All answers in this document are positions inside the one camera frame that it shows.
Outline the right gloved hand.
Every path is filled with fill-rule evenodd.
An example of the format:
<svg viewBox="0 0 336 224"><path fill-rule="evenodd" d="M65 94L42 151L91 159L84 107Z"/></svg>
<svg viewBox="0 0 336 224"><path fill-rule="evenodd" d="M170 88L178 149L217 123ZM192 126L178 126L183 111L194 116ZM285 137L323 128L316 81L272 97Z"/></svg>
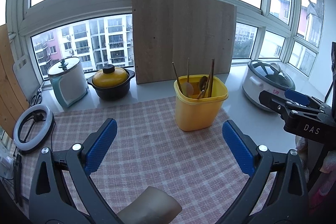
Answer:
<svg viewBox="0 0 336 224"><path fill-rule="evenodd" d="M307 139L301 136L296 136L295 137L295 148L298 152L302 167L303 167L303 172L305 176L308 178L309 177L309 169L307 167Z"/></svg>

